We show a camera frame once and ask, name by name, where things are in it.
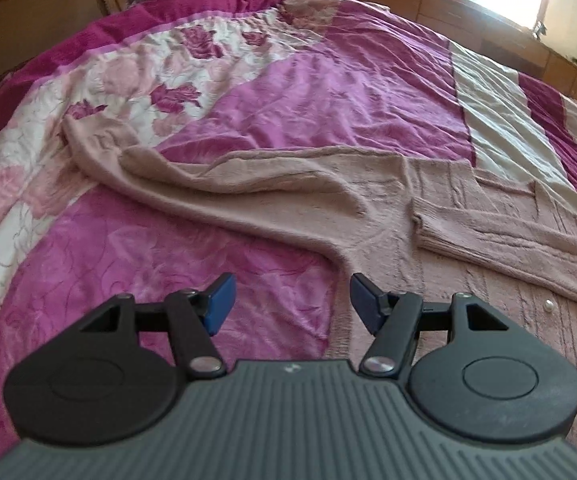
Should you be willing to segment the striped pink magenta bedspread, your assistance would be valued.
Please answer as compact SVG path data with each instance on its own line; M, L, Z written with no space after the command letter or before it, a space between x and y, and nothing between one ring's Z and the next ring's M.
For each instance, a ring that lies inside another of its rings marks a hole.
M238 359L358 360L369 335L318 252L186 220L88 177L67 118L124 122L166 159L349 146L542 183L577 213L577 102L384 6L282 0L203 13L40 79L0 131L0 455L10 369L106 298L238 280Z

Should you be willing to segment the long wooden low cabinet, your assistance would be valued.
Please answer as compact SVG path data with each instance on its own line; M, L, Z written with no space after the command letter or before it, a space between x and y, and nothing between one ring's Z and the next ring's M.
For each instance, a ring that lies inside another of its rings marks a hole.
M464 0L360 0L387 6L461 46L538 78L577 101L577 64L532 37L528 29Z

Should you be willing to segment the magenta pillow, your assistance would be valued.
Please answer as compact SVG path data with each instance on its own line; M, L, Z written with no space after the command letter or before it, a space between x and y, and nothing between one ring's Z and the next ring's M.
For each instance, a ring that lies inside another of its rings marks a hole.
M146 0L132 8L100 18L81 32L38 54L0 84L0 131L31 87L72 65L84 55L154 32L159 26L180 24L203 13L222 12L229 18L265 11L282 0Z

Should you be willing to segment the pink knitted sweater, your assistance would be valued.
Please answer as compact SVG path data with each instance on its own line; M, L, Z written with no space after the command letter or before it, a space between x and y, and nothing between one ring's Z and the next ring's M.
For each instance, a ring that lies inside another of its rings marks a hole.
M540 182L349 146L182 164L102 114L67 118L64 133L88 177L132 200L318 252L343 280L472 292L577 367L577 213Z

